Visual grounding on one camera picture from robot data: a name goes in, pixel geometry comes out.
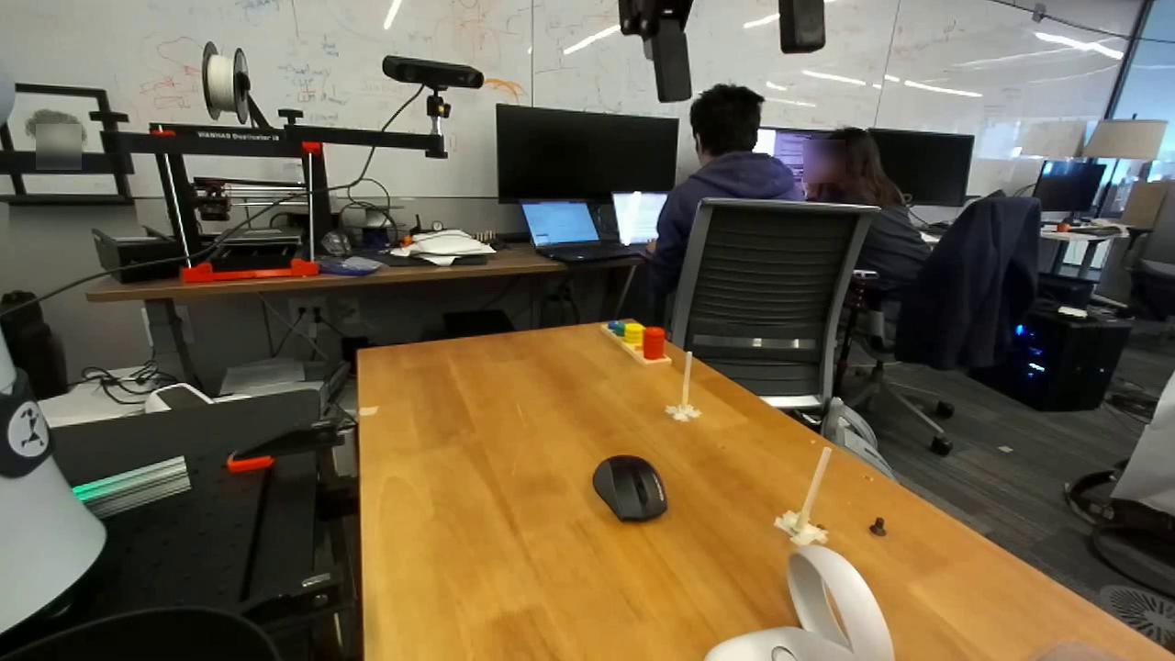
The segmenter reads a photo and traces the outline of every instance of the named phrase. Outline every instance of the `wooden table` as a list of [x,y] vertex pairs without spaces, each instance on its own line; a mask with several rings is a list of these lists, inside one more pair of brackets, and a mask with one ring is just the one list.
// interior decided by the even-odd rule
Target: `wooden table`
[[[773,522],[801,506],[828,441],[694,374],[701,419],[682,424],[666,414],[680,370],[599,325],[360,351],[368,656],[686,661],[798,625]],[[621,526],[599,501],[592,470],[621,451],[661,470],[666,518]],[[814,522],[876,588],[900,656],[1167,656],[844,451]]]

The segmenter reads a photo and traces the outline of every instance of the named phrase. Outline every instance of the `laptop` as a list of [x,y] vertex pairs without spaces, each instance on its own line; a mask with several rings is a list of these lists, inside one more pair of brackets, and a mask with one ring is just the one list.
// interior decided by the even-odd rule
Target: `laptop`
[[666,190],[617,190],[614,193],[621,246],[657,241],[657,215],[661,215],[666,197],[668,197]]
[[521,203],[529,241],[567,264],[627,260],[637,250],[601,238],[583,197],[529,197]]

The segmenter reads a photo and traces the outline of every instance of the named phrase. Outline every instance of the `screen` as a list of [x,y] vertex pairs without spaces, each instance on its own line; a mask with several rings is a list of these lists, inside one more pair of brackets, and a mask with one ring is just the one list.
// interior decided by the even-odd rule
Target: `screen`
[[621,246],[657,241],[657,215],[666,197],[666,190],[614,193]]
[[911,205],[964,205],[972,134],[872,128],[889,178]]
[[534,197],[521,203],[521,215],[534,246],[599,241],[592,208],[582,197]]
[[829,132],[819,128],[761,128],[757,150],[773,155],[792,172],[792,193],[807,197],[807,178],[819,168],[819,144]]
[[1106,163],[1097,162],[1042,162],[1032,197],[1042,208],[1087,214],[1097,197]]
[[499,197],[609,197],[675,182],[675,116],[495,107]]

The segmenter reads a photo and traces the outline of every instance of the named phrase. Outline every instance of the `black computer mouse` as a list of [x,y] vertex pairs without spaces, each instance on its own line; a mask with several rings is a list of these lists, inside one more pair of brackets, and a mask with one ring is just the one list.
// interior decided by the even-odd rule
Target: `black computer mouse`
[[661,474],[638,456],[609,456],[597,466],[592,483],[621,522],[652,522],[668,506]]

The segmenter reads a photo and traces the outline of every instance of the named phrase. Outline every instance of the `dark hair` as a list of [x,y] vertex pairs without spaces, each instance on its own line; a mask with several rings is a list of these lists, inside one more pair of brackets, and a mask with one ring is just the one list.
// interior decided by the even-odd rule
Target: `dark hair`
[[909,193],[885,176],[883,150],[862,128],[829,132],[819,150],[840,168],[819,176],[807,190],[812,203],[862,203],[862,205],[909,205]]
[[761,132],[763,95],[741,84],[712,84],[690,107],[694,134],[708,155],[754,150]]
[[31,134],[41,138],[41,128],[48,128],[48,124],[68,124],[79,134],[79,144],[84,144],[84,134],[89,134],[84,124],[74,115],[63,115],[63,108],[36,108],[31,116]]

